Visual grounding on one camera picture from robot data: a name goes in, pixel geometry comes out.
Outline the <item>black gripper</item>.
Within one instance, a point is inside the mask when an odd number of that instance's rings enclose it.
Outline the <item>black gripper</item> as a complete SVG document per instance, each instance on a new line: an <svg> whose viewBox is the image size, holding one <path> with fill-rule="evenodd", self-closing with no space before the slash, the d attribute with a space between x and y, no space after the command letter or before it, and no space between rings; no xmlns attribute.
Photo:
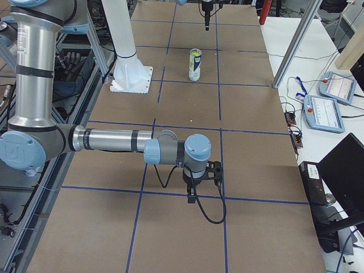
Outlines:
<svg viewBox="0 0 364 273"><path fill-rule="evenodd" d="M188 203L196 202L196 186L198 186L202 181L207 180L207 168L201 171L193 172L188 167L183 168L183 180L187 184L187 198Z"/></svg>
<svg viewBox="0 0 364 273"><path fill-rule="evenodd" d="M201 1L202 11L204 12L205 30L209 31L210 26L210 13L213 10L213 1L202 0Z"/></svg>

